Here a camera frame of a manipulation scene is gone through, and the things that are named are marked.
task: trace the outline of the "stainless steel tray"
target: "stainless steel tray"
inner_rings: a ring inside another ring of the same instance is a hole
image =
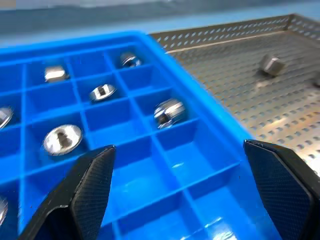
[[[320,23],[291,14],[152,36],[258,140],[292,148],[320,176]],[[287,63],[277,77],[259,61]]]

